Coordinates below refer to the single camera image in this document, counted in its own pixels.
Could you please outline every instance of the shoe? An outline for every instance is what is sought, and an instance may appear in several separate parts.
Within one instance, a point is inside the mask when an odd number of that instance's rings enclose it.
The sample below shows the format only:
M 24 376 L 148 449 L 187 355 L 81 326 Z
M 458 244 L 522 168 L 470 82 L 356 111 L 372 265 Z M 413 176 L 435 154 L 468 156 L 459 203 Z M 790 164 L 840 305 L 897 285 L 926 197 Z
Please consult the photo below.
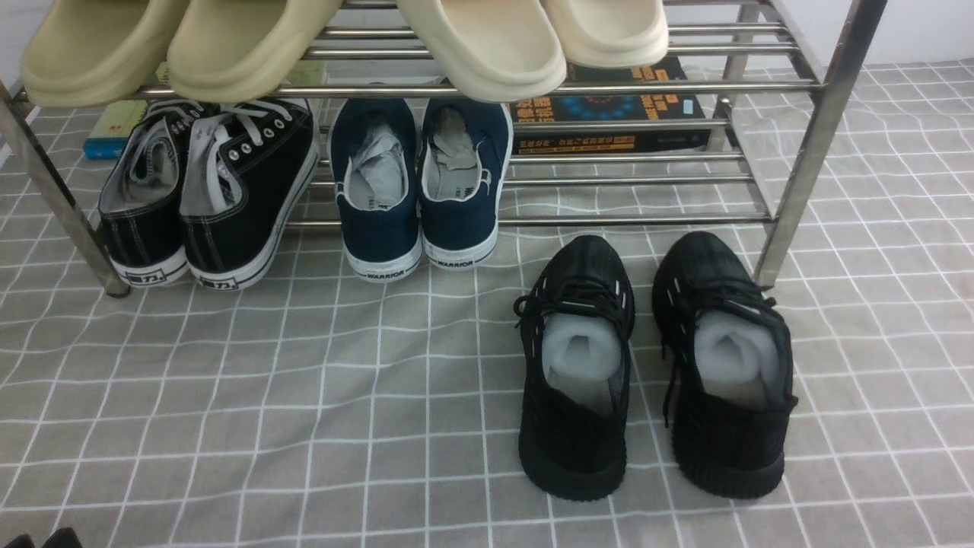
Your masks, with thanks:
M 669 47 L 662 0 L 542 0 L 574 64 L 595 68 L 646 66 Z
M 192 0 L 169 46 L 169 83 L 208 102 L 261 98 L 284 81 L 342 0 Z
M 598 236 L 559 251 L 514 301 L 527 362 L 518 452 L 528 478 L 570 500 L 608 496 L 625 474 L 636 319 L 622 260 Z
M 423 120 L 423 249 L 446 270 L 470 270 L 497 246 L 498 207 L 514 144 L 500 104 L 430 99 Z
M 82 548 L 82 546 L 73 528 L 60 528 L 41 548 Z
M 653 282 L 653 314 L 673 373 L 680 372 L 673 452 L 701 489 L 758 498 L 784 473 L 792 395 L 791 335 L 733 251 L 693 232 L 666 254 Z
M 5 548 L 34 548 L 34 541 L 30 538 L 29 534 L 22 534 L 14 540 L 10 541 Z
M 119 275 L 137 287 L 161 286 L 186 273 L 179 201 L 193 124 L 214 111 L 195 101 L 149 105 L 98 198 L 98 232 Z
M 267 274 L 318 156 L 305 99 L 254 100 L 194 124 L 179 218 L 204 287 L 242 290 Z
M 367 282 L 408 276 L 423 258 L 409 105 L 401 98 L 349 99 L 327 147 L 350 266 Z
M 536 98 L 565 81 L 565 56 L 538 0 L 397 3 L 450 82 L 469 98 Z
M 55 0 L 23 54 L 20 77 L 39 106 L 109 103 L 146 83 L 189 0 Z

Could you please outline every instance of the brand logo on sole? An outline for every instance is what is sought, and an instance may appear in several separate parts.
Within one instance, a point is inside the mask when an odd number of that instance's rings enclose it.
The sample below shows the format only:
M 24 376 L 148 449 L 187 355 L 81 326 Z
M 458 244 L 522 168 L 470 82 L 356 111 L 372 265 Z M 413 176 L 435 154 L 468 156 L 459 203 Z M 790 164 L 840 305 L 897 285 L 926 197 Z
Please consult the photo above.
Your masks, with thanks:
M 465 260 L 463 262 L 443 262 L 441 260 L 436 261 L 436 264 L 444 268 L 467 268 L 468 266 L 473 266 L 472 260 Z
M 148 274 L 127 273 L 125 278 L 134 286 L 149 286 L 162 284 L 166 280 L 166 273 L 162 269 L 149 272 Z
M 219 292 L 230 292 L 240 288 L 240 284 L 237 283 L 236 278 L 226 278 L 223 280 L 210 280 L 209 278 L 200 278 L 200 283 L 203 287 L 217 290 Z
M 399 270 L 398 272 L 392 272 L 390 274 L 365 274 L 365 277 L 369 280 L 394 280 L 405 273 L 405 270 Z

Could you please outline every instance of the shoe rack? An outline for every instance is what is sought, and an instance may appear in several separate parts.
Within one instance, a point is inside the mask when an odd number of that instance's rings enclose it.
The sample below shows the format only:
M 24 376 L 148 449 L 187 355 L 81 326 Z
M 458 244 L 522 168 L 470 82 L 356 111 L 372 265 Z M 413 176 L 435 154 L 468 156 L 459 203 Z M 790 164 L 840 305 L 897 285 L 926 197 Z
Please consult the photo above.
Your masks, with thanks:
M 705 129 L 710 139 L 705 150 L 690 152 L 600 154 L 600 155 L 532 155 L 515 156 L 511 163 L 524 165 L 557 164 L 615 164 L 615 163 L 735 163 L 737 173 L 707 176 L 643 176 L 643 177 L 540 177 L 510 178 L 506 188 L 567 187 L 598 185 L 682 185 L 682 184 L 744 184 L 750 190 L 754 210 L 747 213 L 714 212 L 680 215 L 518 215 L 501 218 L 506 227 L 540 226 L 645 226 L 645 225 L 714 225 L 760 223 L 767 231 L 767 241 L 754 272 L 759 285 L 774 285 L 785 255 L 791 245 L 799 220 L 805 211 L 812 188 L 825 161 L 852 86 L 880 24 L 887 0 L 850 0 L 851 6 L 832 60 L 826 70 L 811 56 L 803 35 L 784 9 L 781 0 L 664 0 L 668 6 L 739 6 L 737 19 L 730 22 L 670 25 L 672 44 L 670 54 L 680 58 L 692 56 L 720 56 L 727 58 L 721 80 L 646 82 L 626 85 L 567 84 L 553 92 L 554 96 L 614 96 L 642 94 L 699 94 L 716 95 L 714 114 L 705 120 L 651 122 L 591 122 L 516 125 L 516 135 L 531 133 L 572 133 L 579 130 L 599 132 L 629 132 L 638 130 Z M 394 10 L 394 0 L 347 0 L 344 9 Z M 776 41 L 755 42 L 755 36 L 773 36 Z M 429 59 L 429 52 L 415 47 L 414 42 L 401 47 L 355 47 L 361 40 L 413 40 L 408 28 L 326 28 L 322 39 L 342 40 L 351 47 L 341 49 L 312 46 L 304 59 Z M 720 42 L 688 42 L 688 38 L 716 37 Z M 744 79 L 747 61 L 751 56 L 784 56 L 795 69 L 797 78 L 788 80 Z M 733 106 L 741 94 L 807 93 L 814 110 L 799 149 L 798 157 L 775 211 L 760 178 L 751 169 L 747 146 L 740 146 L 736 138 L 737 123 Z M 445 85 L 427 86 L 308 86 L 283 85 L 273 94 L 283 98 L 350 98 L 402 97 L 429 98 L 458 95 L 456 89 Z M 165 86 L 144 86 L 132 98 L 173 98 L 175 93 Z M 130 288 L 111 266 L 105 249 L 90 225 L 85 213 L 77 205 L 70 188 L 65 184 L 43 146 L 31 131 L 26 116 L 31 110 L 29 97 L 22 86 L 11 90 L 0 85 L 0 135 L 21 158 L 39 193 L 51 207 L 55 217 L 67 232 L 78 251 L 93 270 L 106 292 L 125 296 Z M 328 180 L 328 161 L 321 160 L 320 174 L 314 187 L 332 187 Z M 295 229 L 338 229 L 338 219 L 293 219 L 289 227 Z

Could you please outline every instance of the shoe rack leg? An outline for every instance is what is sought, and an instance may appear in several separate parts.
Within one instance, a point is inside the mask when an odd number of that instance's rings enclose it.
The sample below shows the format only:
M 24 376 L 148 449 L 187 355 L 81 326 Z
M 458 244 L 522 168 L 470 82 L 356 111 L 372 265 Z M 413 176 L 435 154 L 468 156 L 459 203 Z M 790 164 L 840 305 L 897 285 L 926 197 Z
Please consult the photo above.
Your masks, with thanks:
M 51 163 L 51 158 L 21 115 L 24 107 L 22 103 L 14 103 L 7 88 L 0 84 L 0 134 L 22 159 L 31 182 L 78 248 L 78 253 L 85 258 L 105 292 L 114 297 L 128 295 L 128 284 L 119 277 L 108 260 L 108 254 L 88 223 L 85 212 L 75 202 L 64 179 Z
M 737 12 L 737 22 L 758 22 L 761 15 L 761 5 L 744 4 Z M 754 41 L 754 34 L 736 34 L 732 39 L 734 44 L 749 44 Z M 728 56 L 728 62 L 724 66 L 724 80 L 740 80 L 744 77 L 744 70 L 747 68 L 748 57 L 746 54 Z M 733 108 L 737 95 L 725 95 L 717 97 L 717 104 L 714 107 L 714 119 L 727 119 L 728 113 Z M 723 129 L 716 129 L 710 132 L 710 140 L 707 142 L 707 150 L 719 151 L 724 149 L 727 142 L 727 132 Z
M 822 171 L 825 157 L 842 121 L 852 87 L 859 76 L 866 53 L 880 25 L 887 0 L 852 0 L 839 44 L 823 82 L 817 92 L 815 110 L 808 121 L 798 158 L 792 168 L 778 205 L 776 222 L 758 259 L 755 279 L 759 286 L 771 287 L 777 280 L 785 255 L 791 246 L 798 223 L 805 213 L 808 197 Z

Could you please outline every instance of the slide sandal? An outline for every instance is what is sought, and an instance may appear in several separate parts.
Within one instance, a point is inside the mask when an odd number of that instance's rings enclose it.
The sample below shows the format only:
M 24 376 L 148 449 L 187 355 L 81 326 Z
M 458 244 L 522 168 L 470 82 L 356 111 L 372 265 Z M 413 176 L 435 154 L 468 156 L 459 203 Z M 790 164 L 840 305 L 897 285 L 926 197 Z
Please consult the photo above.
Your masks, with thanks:
M 80 107 L 131 94 L 166 58 L 189 0 L 55 0 L 23 54 L 39 106 Z
M 669 46 L 662 0 L 543 0 L 565 57 L 582 66 L 659 62 Z
M 538 0 L 398 0 L 398 6 L 469 98 L 535 98 L 565 80 L 565 56 Z
M 287 77 L 342 0 L 192 0 L 169 46 L 169 82 L 204 102 L 244 102 Z

